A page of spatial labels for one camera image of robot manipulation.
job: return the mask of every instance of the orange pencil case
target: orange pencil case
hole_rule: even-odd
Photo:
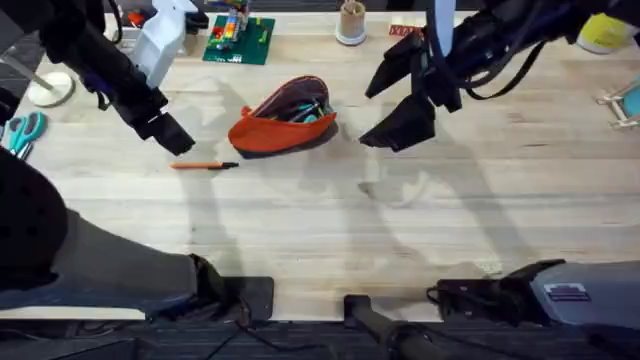
[[[246,159],[301,151],[322,145],[338,131],[336,113],[328,113],[310,123],[271,119],[276,109],[301,101],[329,103],[329,89],[316,76],[288,81],[255,110],[242,108],[242,119],[229,130],[229,140]]]

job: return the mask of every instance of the teal scissors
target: teal scissors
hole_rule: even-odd
[[[46,122],[46,116],[39,111],[9,120],[6,126],[9,133],[9,152],[24,158],[33,146],[31,143],[44,133]]]

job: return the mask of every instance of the black cable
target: black cable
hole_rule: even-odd
[[[540,358],[536,358],[536,357],[533,357],[533,356],[529,356],[529,355],[525,355],[525,354],[521,354],[521,353],[509,351],[509,350],[499,349],[499,348],[495,348],[495,347],[488,346],[488,345],[485,345],[485,344],[477,343],[477,342],[474,342],[474,341],[469,341],[469,340],[466,340],[466,339],[463,339],[463,338],[460,338],[460,337],[457,337],[457,336],[449,335],[449,334],[446,334],[446,333],[444,333],[444,332],[442,332],[440,330],[436,330],[436,329],[434,329],[432,327],[426,326],[424,324],[420,324],[420,327],[422,327],[424,329],[425,335],[427,337],[429,337],[430,339],[432,339],[432,337],[429,336],[430,335],[429,333],[433,333],[435,335],[438,335],[441,338],[444,338],[444,339],[447,339],[447,340],[451,340],[451,341],[455,341],[457,343],[464,344],[464,345],[471,346],[471,347],[475,347],[475,348],[478,348],[478,349],[486,350],[486,351],[492,352],[494,354],[505,355],[505,356],[509,356],[509,357],[512,357],[512,358],[515,358],[515,359],[519,359],[519,360],[541,360]]]
[[[498,306],[498,305],[500,305],[500,303],[497,302],[497,301],[488,300],[488,299],[482,298],[482,297],[477,296],[477,295],[469,294],[466,291],[457,290],[457,289],[450,289],[450,288],[446,288],[446,287],[432,286],[430,288],[427,288],[427,299],[429,301],[431,301],[432,303],[436,304],[436,305],[440,305],[440,301],[438,299],[434,298],[431,295],[431,293],[433,293],[434,291],[444,292],[444,293],[447,293],[447,294],[450,294],[450,295],[459,296],[461,298],[464,298],[465,300],[468,300],[468,301],[476,303],[476,304],[480,304],[482,306]]]
[[[241,329],[237,329],[233,334],[231,334],[228,338],[226,338],[223,342],[220,343],[220,345],[218,345],[215,349],[213,349],[213,351],[211,351],[209,353],[209,355],[207,355],[205,358],[203,358],[202,360],[211,360],[213,359],[213,357],[219,353],[220,351],[222,351],[222,349],[224,349],[225,346],[227,346],[227,344],[229,344],[230,342],[232,342],[235,338],[237,338],[240,334],[242,334],[242,330]]]
[[[252,330],[249,330],[249,328],[243,327],[238,323],[236,323],[236,326],[238,327],[238,329],[240,329],[242,332],[252,337],[254,340],[278,352],[292,353],[292,352],[308,351],[308,350],[315,350],[315,349],[326,349],[331,355],[332,359],[339,360],[339,357],[333,350],[333,347],[331,347],[328,344],[314,343],[314,344],[303,344],[303,345],[294,345],[294,346],[278,345],[270,342],[269,340],[258,335],[258,333]]]
[[[538,43],[538,45],[536,45],[533,48],[533,50],[531,50],[531,53],[529,53],[529,56],[527,56],[527,59],[522,64],[522,67],[520,67],[520,70],[518,70],[518,72],[513,77],[513,79],[511,79],[507,83],[507,85],[505,85],[500,91],[496,92],[493,95],[483,96],[473,91],[473,89],[467,89],[467,94],[469,94],[469,96],[471,96],[471,98],[475,100],[489,100],[489,99],[495,99],[497,97],[505,95],[509,91],[515,89],[515,87],[518,86],[520,81],[522,81],[522,79],[524,79],[524,77],[527,75],[529,70],[531,70],[531,67],[538,59],[538,55],[540,55],[540,52],[542,51],[542,49],[544,49],[544,46],[546,44],[547,44],[546,41],[541,41],[540,43]]]
[[[463,80],[458,78],[458,76],[454,73],[451,67],[447,64],[444,54],[442,53],[442,48],[440,47],[440,40],[438,37],[438,30],[436,28],[437,24],[437,15],[435,12],[435,7],[430,6],[427,13],[427,39],[428,43],[431,47],[432,51],[432,59],[438,68],[438,70],[442,71],[444,76],[456,87],[461,89],[474,89],[483,85],[488,84],[493,79],[495,79],[501,72],[504,70],[506,65],[511,61],[513,56],[520,51],[520,47],[524,42],[524,39],[528,35],[529,29],[533,25],[533,22],[536,20],[538,13],[542,9],[544,4],[544,0],[538,0],[533,4],[527,19],[520,29],[517,31],[515,39],[509,45],[509,50],[507,53],[496,63],[492,64],[488,69],[488,74],[484,77],[477,80]]]
[[[109,6],[111,7],[111,11],[113,11],[113,17],[116,18],[116,24],[118,25],[118,35],[115,40],[111,42],[116,45],[122,41],[122,17],[120,16],[120,10],[118,9],[118,4],[116,4],[115,0],[108,0]]]

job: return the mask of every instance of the pen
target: pen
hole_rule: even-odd
[[[174,169],[206,169],[206,170],[227,170],[238,167],[238,163],[233,162],[204,162],[204,163],[171,163]]]

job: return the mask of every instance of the yellow object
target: yellow object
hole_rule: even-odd
[[[584,25],[578,45],[597,54],[609,54],[629,45],[638,29],[608,17],[605,14],[592,16]]]

